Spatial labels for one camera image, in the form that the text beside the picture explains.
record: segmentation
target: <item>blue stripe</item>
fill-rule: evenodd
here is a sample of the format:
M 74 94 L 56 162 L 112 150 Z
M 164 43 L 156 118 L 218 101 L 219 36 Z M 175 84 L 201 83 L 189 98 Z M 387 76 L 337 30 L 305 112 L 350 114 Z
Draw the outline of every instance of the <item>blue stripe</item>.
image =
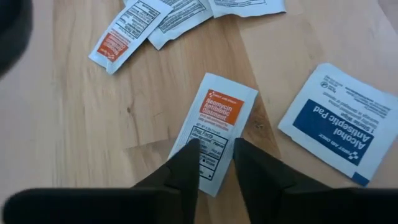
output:
M 360 184 L 362 186 L 367 186 L 367 184 L 369 183 L 369 180 L 366 179 L 365 177 L 363 177 L 361 174 L 355 172 L 354 176 L 351 178 L 351 180 L 353 180 L 354 182 L 356 182 L 357 184 Z

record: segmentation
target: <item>packet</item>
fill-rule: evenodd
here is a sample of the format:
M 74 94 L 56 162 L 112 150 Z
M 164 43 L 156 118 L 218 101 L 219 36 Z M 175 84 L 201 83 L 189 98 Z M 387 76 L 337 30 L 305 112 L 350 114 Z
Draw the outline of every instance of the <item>packet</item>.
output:
M 397 124 L 398 98 L 324 63 L 278 128 L 354 182 L 367 185 L 397 136 Z
M 112 75 L 172 11 L 160 0 L 130 0 L 88 56 Z
M 208 0 L 162 0 L 173 11 L 149 35 L 152 45 L 160 50 L 169 40 L 205 22 L 213 16 Z
M 189 140 L 200 140 L 199 189 L 216 196 L 258 91 L 206 73 L 169 159 Z
M 214 18 L 235 14 L 240 17 L 286 12 L 284 0 L 209 0 Z

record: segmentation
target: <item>wooden table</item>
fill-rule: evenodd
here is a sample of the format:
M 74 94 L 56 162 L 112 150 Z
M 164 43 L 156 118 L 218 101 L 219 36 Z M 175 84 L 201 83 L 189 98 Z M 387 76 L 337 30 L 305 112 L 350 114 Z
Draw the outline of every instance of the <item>wooden table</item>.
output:
M 286 14 L 210 19 L 160 51 L 145 42 L 111 77 L 88 54 L 122 1 L 35 0 L 30 47 L 0 82 L 0 200 L 28 187 L 134 185 L 166 160 L 205 72 L 259 90 L 246 139 L 327 185 L 353 186 L 277 124 L 322 62 L 398 95 L 398 3 L 285 3 Z M 398 187 L 396 159 L 397 141 L 370 187 Z M 233 164 L 197 209 L 198 223 L 248 222 Z

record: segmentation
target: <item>orange label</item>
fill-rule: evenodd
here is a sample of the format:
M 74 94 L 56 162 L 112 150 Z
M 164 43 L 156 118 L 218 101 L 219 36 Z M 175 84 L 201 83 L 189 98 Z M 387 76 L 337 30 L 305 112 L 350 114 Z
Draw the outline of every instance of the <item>orange label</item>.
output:
M 106 34 L 106 37 L 99 46 L 97 52 L 114 62 L 118 57 L 128 49 L 123 40 L 113 33 Z
M 200 112 L 235 125 L 243 103 L 231 96 L 208 90 L 205 100 L 201 104 Z

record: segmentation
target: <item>light wood surface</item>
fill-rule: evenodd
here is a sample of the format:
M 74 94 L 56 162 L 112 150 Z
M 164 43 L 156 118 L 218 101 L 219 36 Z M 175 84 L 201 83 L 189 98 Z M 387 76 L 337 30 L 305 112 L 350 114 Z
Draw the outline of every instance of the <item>light wood surface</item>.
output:
M 122 1 L 34 0 L 28 51 L 0 81 L 0 201 L 28 187 L 130 187 L 165 162 L 205 72 L 259 90 L 243 136 L 332 187 L 354 183 L 277 129 L 322 62 L 398 95 L 394 0 L 285 0 L 286 14 L 210 19 L 111 77 L 88 54 Z M 370 187 L 398 187 L 398 142 Z M 247 223 L 232 163 L 197 223 Z

